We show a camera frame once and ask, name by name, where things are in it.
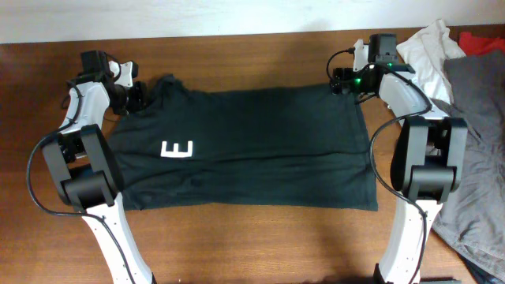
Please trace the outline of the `black printed t-shirt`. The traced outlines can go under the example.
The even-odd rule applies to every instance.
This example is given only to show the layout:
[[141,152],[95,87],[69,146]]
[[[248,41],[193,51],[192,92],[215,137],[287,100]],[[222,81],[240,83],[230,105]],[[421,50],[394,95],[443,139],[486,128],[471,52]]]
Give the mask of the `black printed t-shirt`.
[[364,116],[326,84],[190,90],[173,76],[108,137],[128,210],[209,203],[376,211]]

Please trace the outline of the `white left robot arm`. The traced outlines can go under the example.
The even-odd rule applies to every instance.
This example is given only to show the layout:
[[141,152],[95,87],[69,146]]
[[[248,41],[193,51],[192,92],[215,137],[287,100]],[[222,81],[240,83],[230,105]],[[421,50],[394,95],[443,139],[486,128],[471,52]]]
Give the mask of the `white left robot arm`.
[[129,116],[152,101],[138,81],[138,65],[120,63],[101,50],[81,53],[82,72],[69,80],[69,105],[62,125],[35,146],[41,151],[70,217],[92,231],[115,283],[156,281],[142,258],[125,217],[120,167],[102,132],[107,110]]

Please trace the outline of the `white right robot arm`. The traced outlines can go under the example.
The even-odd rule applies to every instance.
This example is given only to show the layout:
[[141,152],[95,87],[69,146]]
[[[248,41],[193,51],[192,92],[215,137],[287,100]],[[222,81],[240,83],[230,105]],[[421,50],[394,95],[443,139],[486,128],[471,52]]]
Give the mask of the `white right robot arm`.
[[335,91],[352,92],[363,103],[381,99],[394,118],[380,126],[399,124],[401,132],[386,182],[376,180],[396,197],[391,235],[370,279],[372,283],[420,283],[428,236],[449,195],[462,180],[468,125],[437,107],[415,81],[415,71],[401,63],[394,34],[373,34],[347,49],[350,68],[327,71]]

